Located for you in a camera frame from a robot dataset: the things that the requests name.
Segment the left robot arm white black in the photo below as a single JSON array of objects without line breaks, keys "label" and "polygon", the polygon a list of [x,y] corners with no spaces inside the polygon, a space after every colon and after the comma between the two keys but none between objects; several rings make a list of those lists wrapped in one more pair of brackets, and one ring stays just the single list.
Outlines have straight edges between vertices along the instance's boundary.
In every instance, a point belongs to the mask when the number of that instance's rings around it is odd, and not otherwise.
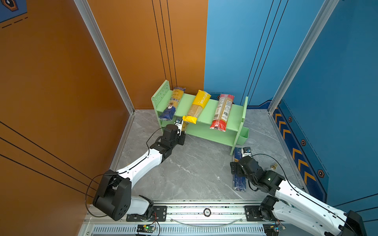
[{"label": "left robot arm white black", "polygon": [[183,124],[178,121],[162,128],[163,134],[148,146],[148,150],[132,164],[118,170],[108,170],[101,177],[93,199],[93,206],[111,217],[121,220],[126,214],[136,215],[149,220],[154,214],[154,203],[144,197],[132,196],[132,189],[137,182],[154,167],[171,156],[177,145],[183,145],[186,134]]}]

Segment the red spaghetti bag white label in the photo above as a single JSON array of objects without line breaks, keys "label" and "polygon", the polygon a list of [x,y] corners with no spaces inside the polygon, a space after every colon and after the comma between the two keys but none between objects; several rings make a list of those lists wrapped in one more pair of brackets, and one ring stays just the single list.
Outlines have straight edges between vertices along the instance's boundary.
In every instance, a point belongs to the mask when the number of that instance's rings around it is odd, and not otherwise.
[{"label": "red spaghetti bag white label", "polygon": [[233,104],[234,96],[221,94],[210,129],[226,132],[228,116]]}]

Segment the blue Barilla spaghetti box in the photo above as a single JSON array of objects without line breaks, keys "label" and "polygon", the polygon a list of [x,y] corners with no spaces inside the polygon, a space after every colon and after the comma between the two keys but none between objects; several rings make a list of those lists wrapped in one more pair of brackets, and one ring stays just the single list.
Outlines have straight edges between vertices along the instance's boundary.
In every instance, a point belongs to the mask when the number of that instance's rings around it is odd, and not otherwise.
[{"label": "blue Barilla spaghetti box", "polygon": [[241,172],[241,169],[238,169],[236,163],[242,159],[241,156],[241,149],[242,147],[236,147],[234,149],[234,157],[233,162],[230,164],[231,166],[231,173],[233,174],[233,189],[235,191],[246,191],[246,178],[242,176],[238,176],[238,173]]}]

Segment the blue and yellow spaghetti bag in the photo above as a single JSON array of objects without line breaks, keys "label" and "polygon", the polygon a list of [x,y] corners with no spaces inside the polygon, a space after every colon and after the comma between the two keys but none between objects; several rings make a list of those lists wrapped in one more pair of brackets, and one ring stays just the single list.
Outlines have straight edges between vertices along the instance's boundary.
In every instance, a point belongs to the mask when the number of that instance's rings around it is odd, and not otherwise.
[{"label": "blue and yellow spaghetti bag", "polygon": [[175,87],[165,110],[159,116],[160,120],[171,121],[177,111],[178,105],[186,91],[186,88]]}]

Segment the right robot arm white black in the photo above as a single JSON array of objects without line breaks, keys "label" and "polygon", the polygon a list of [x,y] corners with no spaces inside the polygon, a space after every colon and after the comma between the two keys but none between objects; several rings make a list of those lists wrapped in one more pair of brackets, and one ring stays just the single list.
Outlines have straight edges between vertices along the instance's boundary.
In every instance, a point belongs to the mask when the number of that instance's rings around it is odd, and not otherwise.
[{"label": "right robot arm white black", "polygon": [[362,217],[344,212],[311,196],[292,184],[286,175],[264,170],[250,155],[231,162],[231,173],[244,177],[257,191],[267,194],[259,206],[265,221],[284,221],[313,236],[365,236]]}]

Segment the Ankara yellow blue spaghetti bag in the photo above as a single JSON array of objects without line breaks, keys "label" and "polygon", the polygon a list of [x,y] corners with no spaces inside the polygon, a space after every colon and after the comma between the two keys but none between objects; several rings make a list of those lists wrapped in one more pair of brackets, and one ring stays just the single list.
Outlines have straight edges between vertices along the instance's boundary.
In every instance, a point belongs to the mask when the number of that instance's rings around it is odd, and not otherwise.
[{"label": "Ankara yellow blue spaghetti bag", "polygon": [[188,122],[185,122],[185,121],[183,121],[183,125],[182,125],[182,132],[186,132],[187,131],[187,128],[188,128],[188,125],[189,125],[189,123]]}]

